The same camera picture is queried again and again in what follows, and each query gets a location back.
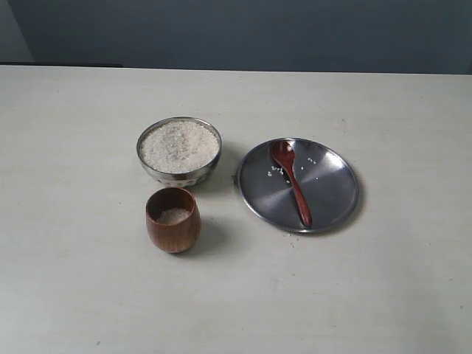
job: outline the stainless steel bowl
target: stainless steel bowl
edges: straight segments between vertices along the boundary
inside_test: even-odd
[[[197,170],[190,171],[187,173],[161,172],[158,170],[154,170],[151,166],[148,166],[144,162],[141,156],[141,151],[140,151],[141,150],[140,147],[144,138],[154,129],[157,129],[169,122],[175,122],[175,121],[195,122],[199,125],[204,126],[213,135],[215,135],[218,141],[219,149],[218,149],[218,153],[216,154],[216,156],[213,158],[212,161],[210,161],[208,164],[206,164],[205,166]],[[136,144],[136,151],[138,153],[138,157],[141,162],[142,168],[144,168],[147,174],[151,176],[152,178],[154,178],[156,181],[162,184],[165,184],[166,186],[169,186],[169,187],[193,186],[205,180],[210,175],[210,173],[215,169],[216,164],[218,163],[218,160],[220,159],[220,156],[221,156],[221,136],[213,125],[209,124],[208,122],[205,122],[204,120],[192,118],[192,117],[172,117],[172,118],[160,120],[159,122],[154,123],[150,127],[146,128],[145,131],[142,132],[141,136],[139,136],[138,143]]]

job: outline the gray wall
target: gray wall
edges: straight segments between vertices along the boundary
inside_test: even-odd
[[[0,0],[0,62],[2,61],[32,61],[27,42],[7,0]]]
[[[472,0],[10,0],[37,61],[463,73]]]

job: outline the metal plate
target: metal plate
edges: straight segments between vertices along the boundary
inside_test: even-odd
[[[283,138],[295,151],[294,174],[310,207],[313,225],[302,224],[286,174],[270,157],[274,139],[258,145],[237,169],[236,183],[248,207],[263,220],[291,232],[323,232],[338,226],[355,210],[359,183],[337,153],[305,139]]]

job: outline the red wooden spoon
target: red wooden spoon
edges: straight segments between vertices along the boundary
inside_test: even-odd
[[[271,157],[285,170],[290,179],[290,182],[292,183],[292,188],[295,192],[296,203],[298,204],[298,209],[300,211],[300,215],[302,216],[303,224],[305,226],[311,226],[310,208],[308,207],[307,201],[305,200],[302,190],[296,182],[294,175],[295,152],[292,150],[292,147],[287,141],[278,140],[271,146]]]

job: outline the wooden cup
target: wooden cup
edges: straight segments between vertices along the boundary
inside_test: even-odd
[[[188,210],[190,215],[178,223],[158,223],[161,213],[172,208]],[[185,251],[200,235],[200,212],[195,198],[183,188],[158,190],[146,203],[146,226],[150,239],[160,249],[169,253]]]

